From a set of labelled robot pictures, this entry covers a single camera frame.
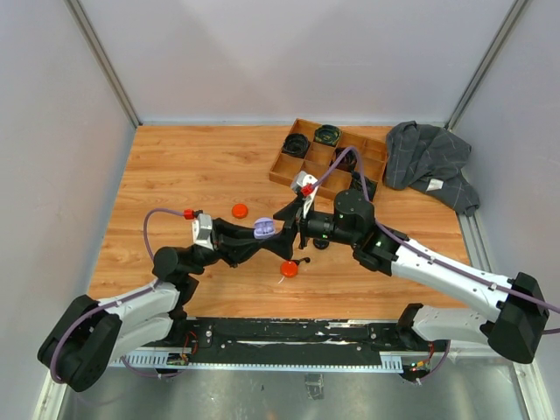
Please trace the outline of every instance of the red connector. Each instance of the red connector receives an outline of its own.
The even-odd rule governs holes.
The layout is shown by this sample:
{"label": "red connector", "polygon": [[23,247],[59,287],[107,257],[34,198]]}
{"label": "red connector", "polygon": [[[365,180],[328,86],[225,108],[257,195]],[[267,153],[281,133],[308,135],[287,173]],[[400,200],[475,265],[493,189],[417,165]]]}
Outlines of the red connector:
{"label": "red connector", "polygon": [[196,217],[195,213],[196,212],[191,208],[187,208],[185,211],[183,211],[183,217],[185,217],[185,219],[187,219],[188,221],[191,221]]}
{"label": "red connector", "polygon": [[304,197],[307,197],[308,195],[311,195],[311,193],[313,193],[314,189],[315,188],[313,188],[312,184],[307,184],[301,189],[301,193],[304,195]]}

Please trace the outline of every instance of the purple object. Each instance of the purple object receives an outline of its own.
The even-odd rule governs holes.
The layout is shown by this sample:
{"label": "purple object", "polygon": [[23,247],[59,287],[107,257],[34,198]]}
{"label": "purple object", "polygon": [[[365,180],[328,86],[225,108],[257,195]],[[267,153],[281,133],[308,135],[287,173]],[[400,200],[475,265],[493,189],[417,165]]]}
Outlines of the purple object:
{"label": "purple object", "polygon": [[255,230],[253,236],[255,239],[270,238],[275,233],[274,221],[270,217],[262,217],[253,225]]}

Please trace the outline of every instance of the wooden box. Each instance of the wooden box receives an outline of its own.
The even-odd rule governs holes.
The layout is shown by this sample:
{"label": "wooden box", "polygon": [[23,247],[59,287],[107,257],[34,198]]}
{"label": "wooden box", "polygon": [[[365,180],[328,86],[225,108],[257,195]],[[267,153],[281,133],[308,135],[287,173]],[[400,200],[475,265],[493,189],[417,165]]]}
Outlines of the wooden box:
{"label": "wooden box", "polygon": [[[300,119],[294,122],[287,136],[293,133],[305,135],[310,142],[309,149],[303,159],[286,155],[280,149],[274,164],[270,168],[269,179],[271,181],[289,186],[300,171],[306,171],[317,179],[326,172],[331,162],[336,158],[335,147],[313,141],[315,130],[320,126],[321,124],[316,122]],[[377,183],[375,199],[382,185],[382,177],[387,163],[385,142],[380,139],[349,133],[343,129],[336,147],[347,146],[355,146],[360,151],[366,177]],[[317,195],[333,200],[338,192],[350,187],[351,180],[350,172],[335,169],[323,185],[319,187]]]}

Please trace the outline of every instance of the robotic hand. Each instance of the robotic hand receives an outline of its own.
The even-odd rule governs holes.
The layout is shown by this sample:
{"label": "robotic hand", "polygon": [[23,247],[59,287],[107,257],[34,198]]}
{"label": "robotic hand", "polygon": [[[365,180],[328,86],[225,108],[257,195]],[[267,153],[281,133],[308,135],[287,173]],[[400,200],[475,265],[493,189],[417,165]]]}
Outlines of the robotic hand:
{"label": "robotic hand", "polygon": [[177,340],[186,319],[183,306],[198,285],[191,274],[201,275],[204,267],[219,260],[236,267],[260,249],[290,260],[297,234],[301,249],[315,238],[349,245],[353,258],[366,269],[425,284],[469,306],[436,309],[409,304],[396,326],[407,348],[416,350],[426,340],[463,340],[486,343],[511,361],[534,359],[549,312],[515,295],[543,300],[533,277],[519,273],[509,279],[439,255],[377,223],[373,204],[357,190],[339,192],[333,213],[317,212],[313,208],[317,188],[309,188],[315,182],[305,172],[296,176],[291,187],[297,197],[274,214],[283,228],[267,239],[256,239],[251,228],[195,212],[194,244],[161,248],[154,255],[152,273],[157,280],[109,299],[77,297],[39,349],[39,361],[57,382],[78,392],[87,389],[111,361],[152,341]]}

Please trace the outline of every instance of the dark gray fabric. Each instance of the dark gray fabric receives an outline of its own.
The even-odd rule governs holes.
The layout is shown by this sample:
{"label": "dark gray fabric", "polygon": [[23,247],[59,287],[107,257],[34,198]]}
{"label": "dark gray fabric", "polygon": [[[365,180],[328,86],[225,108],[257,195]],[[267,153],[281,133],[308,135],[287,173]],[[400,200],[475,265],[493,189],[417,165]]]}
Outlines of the dark gray fabric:
{"label": "dark gray fabric", "polygon": [[[386,141],[387,186],[397,190],[411,186],[467,216],[479,208],[479,195],[461,174],[471,153],[465,140],[441,127],[409,121],[396,125]],[[441,188],[427,191],[438,179],[443,181]]]}

